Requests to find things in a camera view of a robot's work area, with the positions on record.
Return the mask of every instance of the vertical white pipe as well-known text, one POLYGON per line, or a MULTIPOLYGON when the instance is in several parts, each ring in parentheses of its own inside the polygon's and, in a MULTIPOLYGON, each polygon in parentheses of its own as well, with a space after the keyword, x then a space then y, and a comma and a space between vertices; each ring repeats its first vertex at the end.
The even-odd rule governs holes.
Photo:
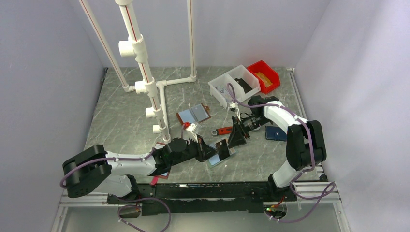
MULTIPOLYGON (((158 94, 156 92, 157 89, 155 80, 151 74, 151 69, 149 67, 148 58, 146 55, 146 46, 143 43, 143 37, 138 28, 138 23, 135 16, 134 8, 132 6, 132 1, 133 0, 116 0, 116 3, 119 5, 119 8, 121 10, 122 18, 124 19, 125 27, 127 28, 129 40, 132 43, 138 42, 140 45, 139 49, 142 49, 138 51, 134 50, 135 52, 137 52, 136 60, 138 60, 138 66, 140 67, 140 71, 143 77, 143 81, 145 82, 145 85, 147 86, 147 84, 152 84, 155 86, 154 89, 147 88, 147 90, 149 99, 151 100, 152 107, 154 108, 154 110, 157 111, 161 109, 161 103, 158 99, 158 94)), ((160 131, 162 133, 163 140, 165 142, 171 141, 171 136, 169 135, 168 126, 164 121, 164 117, 158 116, 156 118, 158 121, 158 125, 160 127, 160 131)))
POLYGON ((108 45, 108 42, 107 42, 107 40, 106 40, 106 38, 103 34, 103 31, 101 30, 100 25, 98 24, 98 22, 97 22, 97 20, 94 16, 94 13, 92 12, 92 10, 91 10, 91 8, 88 4, 88 1, 87 0, 79 0, 79 2, 81 4, 81 6, 83 7, 84 12, 86 13, 87 18, 90 21, 92 28, 94 29, 95 33, 97 34, 97 37, 100 40, 101 45, 104 48, 105 53, 107 54, 111 64, 113 65, 113 68, 114 68, 114 70, 116 71, 116 73, 118 75, 118 78, 119 78, 119 80, 122 84, 123 89, 125 91, 129 90, 127 92, 133 91, 133 89, 132 88, 130 89, 129 85, 127 84, 127 81, 125 80, 124 75, 122 74, 121 69, 119 68, 117 60, 115 59, 114 54, 111 51, 110 46, 108 45))
POLYGON ((165 91, 164 91, 165 86, 162 83, 159 83, 158 89, 160 90, 161 107, 164 112, 164 121, 165 121, 165 124, 168 126, 168 115, 166 112, 165 91))
POLYGON ((192 0, 187 0, 187 8, 188 8, 188 30, 190 34, 191 77, 196 77, 194 37, 193 37, 193 18, 192 18, 192 0))

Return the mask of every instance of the light purple wall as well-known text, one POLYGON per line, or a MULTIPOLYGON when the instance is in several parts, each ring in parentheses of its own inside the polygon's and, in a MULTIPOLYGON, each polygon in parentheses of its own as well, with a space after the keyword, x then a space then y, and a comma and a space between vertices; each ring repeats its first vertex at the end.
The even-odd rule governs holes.
POLYGON ((50 231, 103 66, 65 0, 0 3, 0 231, 50 231))
POLYGON ((332 0, 296 66, 352 231, 410 230, 410 2, 332 0))
MULTIPOLYGON (((128 37, 114 0, 88 0, 121 67, 118 42, 128 37)), ((294 67, 330 0, 193 0, 198 66, 270 65, 294 67)), ((111 67, 78 0, 71 0, 104 66, 111 67)), ((151 66, 189 66, 186 0, 135 0, 135 12, 151 66)))

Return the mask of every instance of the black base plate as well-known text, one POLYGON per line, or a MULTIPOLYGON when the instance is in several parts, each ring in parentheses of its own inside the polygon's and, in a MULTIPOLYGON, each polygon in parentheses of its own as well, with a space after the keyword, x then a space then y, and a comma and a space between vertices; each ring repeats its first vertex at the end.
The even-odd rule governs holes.
MULTIPOLYGON (((173 213, 248 211, 262 213, 263 202, 294 202, 296 196, 290 189, 269 195, 265 181, 222 183, 138 184, 138 198, 155 197, 167 203, 173 213)), ((136 200, 135 196, 124 200, 136 200)), ((108 204, 122 204, 121 200, 108 196, 108 204)), ((166 213, 165 207, 155 201, 143 202, 142 215, 166 213)))

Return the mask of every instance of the marble tabletop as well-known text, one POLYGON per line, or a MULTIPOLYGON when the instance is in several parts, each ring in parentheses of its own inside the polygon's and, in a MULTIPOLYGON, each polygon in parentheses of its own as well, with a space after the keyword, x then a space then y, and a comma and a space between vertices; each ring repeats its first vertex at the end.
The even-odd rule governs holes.
MULTIPOLYGON (((198 67, 197 82, 183 83, 165 87, 168 125, 172 138, 180 136, 181 125, 176 113, 203 103, 209 106, 211 118, 201 123, 200 135, 206 143, 218 140, 221 136, 212 136, 211 131, 220 127, 231 126, 234 112, 223 109, 219 102, 210 95, 208 82, 229 71, 233 67, 198 67)), ((282 103, 300 115, 295 90, 286 68, 275 67, 280 75, 281 85, 264 96, 276 96, 282 103)), ((128 83, 142 80, 138 68, 122 69, 128 83)), ((173 80, 190 75, 189 67, 153 67, 152 75, 156 80, 173 80)), ((126 93, 112 68, 106 74, 100 97, 95 108, 89 130, 86 148, 103 144, 106 150, 121 154, 143 154, 156 142, 161 141, 160 134, 152 132, 154 118, 145 116, 145 108, 150 107, 146 94, 126 93)), ((240 108, 241 112, 250 113, 249 109, 240 108)), ((215 167, 195 159, 172 167, 168 179, 159 179, 159 183, 184 182, 230 182, 263 181, 278 170, 286 160, 286 142, 265 139, 264 126, 250 132, 246 145, 235 148, 236 154, 215 167)), ((152 177, 136 176, 138 183, 149 183, 152 177)), ((317 180, 317 175, 305 174, 301 180, 317 180)))

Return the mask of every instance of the white plastic bin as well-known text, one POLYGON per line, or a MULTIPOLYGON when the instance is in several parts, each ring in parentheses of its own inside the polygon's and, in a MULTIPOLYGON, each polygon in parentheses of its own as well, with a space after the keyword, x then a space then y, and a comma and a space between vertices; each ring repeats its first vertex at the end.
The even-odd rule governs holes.
POLYGON ((208 82, 211 95, 220 102, 220 105, 223 108, 226 108, 228 103, 233 102, 233 99, 226 91, 226 85, 228 83, 231 83, 234 87, 236 98, 240 102, 245 101, 246 99, 261 91, 259 80, 243 65, 239 65, 238 67, 235 67, 232 70, 229 70, 221 76, 208 82), (248 93, 245 93, 244 89, 235 81, 235 78, 242 78, 252 88, 252 90, 248 93))

